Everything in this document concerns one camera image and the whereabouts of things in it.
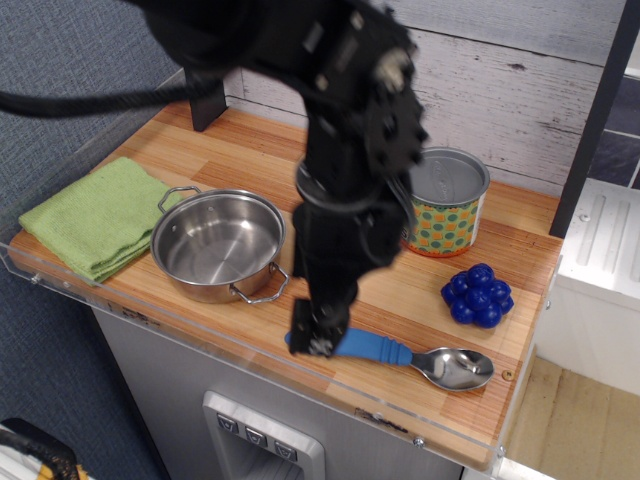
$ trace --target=tin can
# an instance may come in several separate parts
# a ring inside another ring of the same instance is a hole
[[[489,170],[475,156],[448,147],[423,150],[410,171],[413,231],[402,238],[412,251],[429,257],[452,257],[467,251],[478,234]]]

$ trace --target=white wooden wall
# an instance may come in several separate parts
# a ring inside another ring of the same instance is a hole
[[[462,148],[494,180],[560,196],[624,0],[384,3],[419,48],[429,146]],[[237,71],[225,88],[234,108],[306,125],[299,95],[278,82]]]

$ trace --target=wooden countertop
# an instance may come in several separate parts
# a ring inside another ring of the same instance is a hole
[[[188,106],[177,104],[165,108],[105,161],[127,156],[171,186],[242,188],[268,198],[288,222],[280,263],[290,272],[291,212],[300,201],[293,178],[305,141],[302,129],[234,110],[225,112],[207,131],[196,133]],[[432,259],[405,251],[390,268],[360,281],[352,326],[387,335],[414,351],[465,347],[492,358],[494,378],[485,388],[465,393],[440,390],[407,367],[291,356],[283,337],[294,298],[307,297],[306,283],[300,279],[292,279],[283,297],[273,303],[211,305],[178,293],[148,253],[100,287],[66,271],[26,232],[12,241],[11,256],[20,268],[57,282],[89,303],[178,335],[390,433],[408,439],[421,436],[427,448],[484,470],[499,447],[560,253],[561,240],[547,235],[557,204],[555,198],[494,182],[476,243],[468,252]],[[480,262],[490,264],[513,289],[515,308],[493,330],[456,324],[439,294],[455,273]],[[265,293],[277,287],[280,280],[275,277]]]

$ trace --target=blue spoon handle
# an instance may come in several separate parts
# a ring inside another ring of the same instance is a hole
[[[406,345],[389,337],[350,328],[342,337],[335,355],[358,357],[391,365],[411,365],[413,353]]]

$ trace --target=blue plastic grapes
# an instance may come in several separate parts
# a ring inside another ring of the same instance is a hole
[[[495,327],[513,308],[511,288],[486,263],[455,274],[440,293],[456,322],[482,328]]]

